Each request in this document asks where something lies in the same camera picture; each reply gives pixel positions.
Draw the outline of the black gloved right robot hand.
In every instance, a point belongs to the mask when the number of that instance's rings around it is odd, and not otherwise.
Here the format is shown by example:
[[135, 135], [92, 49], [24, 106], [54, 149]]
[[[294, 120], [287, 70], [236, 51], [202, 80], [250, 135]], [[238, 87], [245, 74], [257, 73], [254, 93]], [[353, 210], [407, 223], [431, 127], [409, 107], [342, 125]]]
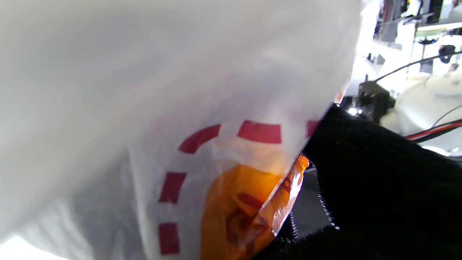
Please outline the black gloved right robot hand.
[[460, 260], [462, 171], [332, 105], [302, 150], [330, 223], [294, 238], [292, 219], [254, 260]]

